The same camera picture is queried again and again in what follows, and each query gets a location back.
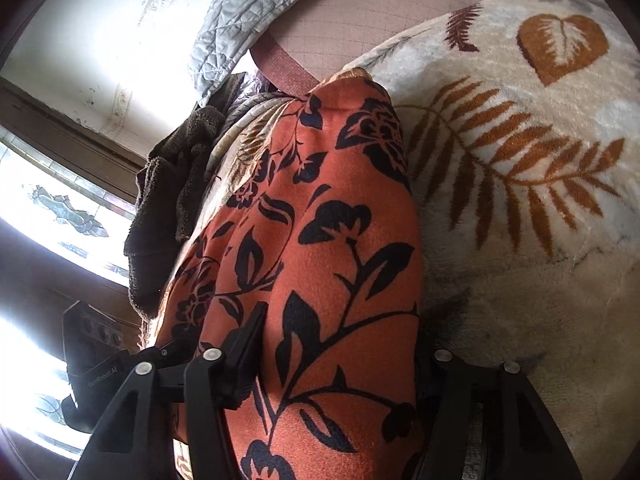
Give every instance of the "peeling paint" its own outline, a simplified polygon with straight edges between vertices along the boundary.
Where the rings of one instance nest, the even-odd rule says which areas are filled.
[[[144,9],[140,14],[138,20],[138,34],[144,37],[145,29],[153,29],[155,25],[155,14],[163,9],[171,6],[174,0],[142,0]],[[124,88],[123,85],[118,84],[116,88],[113,105],[111,107],[111,114],[103,128],[100,129],[100,133],[110,139],[115,138],[123,129],[129,113],[129,105],[131,102],[132,90]]]

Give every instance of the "black plastic bracket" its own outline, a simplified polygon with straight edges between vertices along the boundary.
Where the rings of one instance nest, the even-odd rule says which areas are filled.
[[[562,434],[519,367],[482,368],[439,351],[423,373],[428,390],[418,411],[427,421],[426,443],[414,480],[462,478],[474,405],[482,410],[477,478],[582,479]]]
[[[116,354],[92,368],[91,377],[105,366],[109,369],[116,359],[123,367],[135,364],[101,413],[69,480],[175,480],[175,402],[187,405],[194,478],[240,480],[225,410],[236,410],[251,392],[262,350],[266,308],[264,302],[256,304],[246,324],[230,332],[222,348],[210,348],[188,364],[158,366],[182,355],[184,348],[176,343],[135,356]],[[95,399],[83,397],[80,404],[91,404]],[[69,409],[72,416],[82,415],[72,406]]]

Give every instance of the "wall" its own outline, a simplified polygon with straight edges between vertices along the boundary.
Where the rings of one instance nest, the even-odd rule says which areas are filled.
[[[211,0],[47,0],[0,75],[146,156],[189,115],[188,55]]]
[[[0,319],[62,359],[62,313],[84,300],[116,319],[126,348],[137,349],[140,318],[126,287],[54,254],[2,219],[0,247]]]
[[[40,480],[66,480],[68,478],[74,466],[72,460],[38,446],[15,431],[6,430],[6,436],[11,439],[12,447],[20,454],[36,478]],[[8,474],[6,477],[0,476],[0,478],[12,480]]]

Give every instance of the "metal screw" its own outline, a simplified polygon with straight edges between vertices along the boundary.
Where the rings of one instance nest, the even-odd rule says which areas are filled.
[[[205,350],[202,357],[204,357],[206,361],[217,361],[222,357],[222,350],[220,348],[209,348],[209,350]]]
[[[520,365],[516,361],[505,361],[504,370],[510,374],[517,374],[520,371]]]
[[[449,350],[436,350],[434,357],[436,358],[436,361],[448,363],[453,359],[453,354],[449,352]]]
[[[140,363],[138,366],[136,366],[136,373],[138,375],[147,375],[153,369],[154,366],[151,363],[144,361],[143,363]]]

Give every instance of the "bedding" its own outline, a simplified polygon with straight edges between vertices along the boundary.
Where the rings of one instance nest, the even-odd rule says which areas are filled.
[[[270,81],[300,96],[388,38],[479,1],[300,0],[274,20],[251,53]]]
[[[424,253],[420,316],[516,360],[585,480],[640,438],[640,55],[603,0],[485,0],[348,64],[391,95]]]
[[[207,185],[196,214],[195,227],[189,240],[182,244],[173,267],[167,270],[156,304],[158,314],[149,319],[143,327],[141,346],[154,345],[158,329],[164,319],[167,285],[173,280],[189,248],[197,240],[200,232],[211,221],[229,197],[249,178],[259,156],[264,149],[264,141],[269,137],[275,120],[284,106],[293,98],[276,96],[262,101],[264,94],[251,98],[254,106],[234,124],[223,126],[223,134],[209,155],[207,162]]]
[[[352,134],[360,120],[388,136]],[[259,125],[234,157],[258,161],[190,245],[156,343],[202,354],[267,303],[252,400],[226,412],[243,478],[408,480],[422,257],[398,119],[357,71]],[[185,420],[180,404],[181,441]]]
[[[136,216],[124,243],[129,301],[146,322],[158,315],[166,278],[193,231],[206,188],[209,153],[220,138],[244,73],[233,74],[209,105],[197,108],[149,153],[136,175]]]

